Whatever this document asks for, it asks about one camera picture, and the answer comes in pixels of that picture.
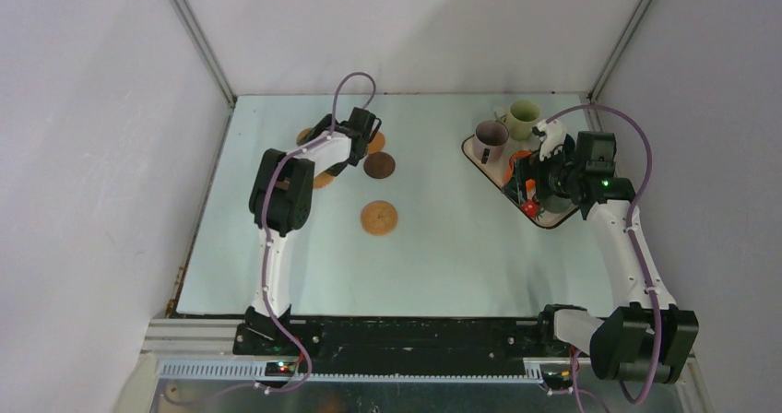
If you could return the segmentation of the scalloped light wood coaster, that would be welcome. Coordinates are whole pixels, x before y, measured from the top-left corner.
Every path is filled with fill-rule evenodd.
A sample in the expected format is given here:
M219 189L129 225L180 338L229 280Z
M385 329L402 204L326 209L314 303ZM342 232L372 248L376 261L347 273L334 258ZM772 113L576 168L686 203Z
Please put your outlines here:
M315 175L313 180L314 189L322 189L330 185L335 180L335 176L327 171Z

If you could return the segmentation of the patterned light wood coaster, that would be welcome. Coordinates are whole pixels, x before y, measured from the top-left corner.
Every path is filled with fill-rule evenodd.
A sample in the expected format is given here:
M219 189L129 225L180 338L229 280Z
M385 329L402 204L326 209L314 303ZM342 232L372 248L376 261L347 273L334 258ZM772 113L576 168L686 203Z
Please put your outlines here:
M367 233L384 236L396 228L398 213L389 202L373 201L361 210L360 223Z

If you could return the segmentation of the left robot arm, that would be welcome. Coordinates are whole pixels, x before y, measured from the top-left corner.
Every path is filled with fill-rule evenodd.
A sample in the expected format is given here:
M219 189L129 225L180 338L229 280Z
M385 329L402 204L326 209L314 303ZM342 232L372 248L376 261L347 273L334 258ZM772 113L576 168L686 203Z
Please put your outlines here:
M336 177L346 167L358 165L381 125L374 113L358 107L340 123L329 113L297 137L297 147L270 148L263 154L249 198L259 229L261 266L244 323L269 354L280 354L290 346L291 330L283 324L290 315L290 248L310 216L315 177L322 173Z

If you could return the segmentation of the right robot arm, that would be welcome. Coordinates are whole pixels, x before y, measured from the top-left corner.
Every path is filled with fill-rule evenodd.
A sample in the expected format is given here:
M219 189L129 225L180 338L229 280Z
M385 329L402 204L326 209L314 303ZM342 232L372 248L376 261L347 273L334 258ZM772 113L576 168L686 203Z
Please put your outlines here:
M605 319L582 307L549 304L539 314L539 349L569 347L588 355L596 376L622 383L679 380L699 324L662 282L641 228L632 182L616 176L613 135L567 136L552 155L532 152L510 162L503 192L523 209L556 197L570 201L598 241L610 280L613 312Z

